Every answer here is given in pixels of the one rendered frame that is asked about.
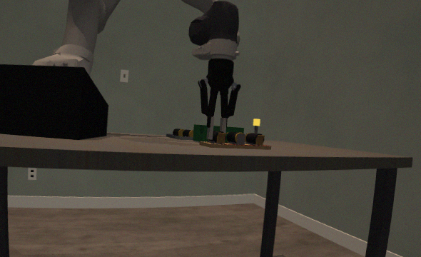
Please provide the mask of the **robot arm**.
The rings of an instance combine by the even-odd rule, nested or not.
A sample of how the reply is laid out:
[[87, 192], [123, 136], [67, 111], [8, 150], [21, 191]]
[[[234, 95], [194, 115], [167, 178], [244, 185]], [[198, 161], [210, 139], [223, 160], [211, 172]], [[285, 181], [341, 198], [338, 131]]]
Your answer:
[[[104, 30], [106, 22], [120, 0], [69, 0], [66, 30], [61, 47], [52, 56], [39, 59], [34, 66], [84, 67], [90, 75], [97, 34]], [[235, 60], [240, 55], [238, 8], [228, 1], [182, 0], [202, 11], [189, 27], [189, 37], [199, 47], [192, 55], [200, 60]], [[51, 61], [50, 61], [51, 60]]]

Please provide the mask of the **green open-top box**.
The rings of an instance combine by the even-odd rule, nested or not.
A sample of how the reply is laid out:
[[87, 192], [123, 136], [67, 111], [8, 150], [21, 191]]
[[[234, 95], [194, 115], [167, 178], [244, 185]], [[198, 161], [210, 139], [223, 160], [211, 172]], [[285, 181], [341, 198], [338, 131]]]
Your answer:
[[[208, 142], [208, 139], [206, 139], [207, 137], [207, 126], [206, 125], [195, 125], [194, 124], [194, 129], [193, 129], [193, 141], [200, 143], [200, 141], [205, 141]], [[220, 127], [219, 126], [213, 126], [213, 130], [214, 131], [220, 131]], [[226, 133], [229, 132], [239, 132], [239, 133], [244, 133], [244, 128], [237, 128], [237, 127], [227, 127], [226, 128]], [[225, 143], [227, 143], [227, 134], [226, 134], [226, 140]], [[230, 143], [230, 142], [228, 142]]]

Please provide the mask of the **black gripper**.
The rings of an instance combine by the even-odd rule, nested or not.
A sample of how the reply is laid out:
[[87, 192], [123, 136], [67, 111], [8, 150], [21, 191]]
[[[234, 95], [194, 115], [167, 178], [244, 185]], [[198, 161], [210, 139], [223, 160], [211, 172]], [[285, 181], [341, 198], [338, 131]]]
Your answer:
[[[226, 133], [227, 120], [229, 116], [233, 116], [238, 91], [241, 88], [233, 80], [234, 63], [228, 59], [211, 59], [208, 62], [208, 75], [206, 79], [198, 81], [201, 89], [201, 112], [207, 118], [207, 137], [213, 140], [214, 112], [218, 92], [220, 92], [221, 117], [220, 131]], [[208, 104], [207, 85], [210, 86], [210, 100]], [[230, 99], [228, 103], [228, 89], [231, 87]]]

